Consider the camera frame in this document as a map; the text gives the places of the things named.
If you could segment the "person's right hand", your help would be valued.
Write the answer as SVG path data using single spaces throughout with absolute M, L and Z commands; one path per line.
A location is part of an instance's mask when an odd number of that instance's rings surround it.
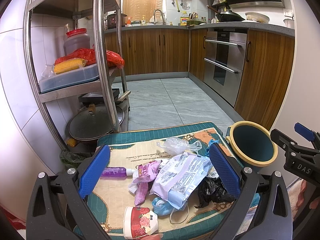
M 305 203 L 307 182 L 300 179 L 291 185 L 288 189 L 292 220 L 295 220 L 295 216 L 298 209 Z

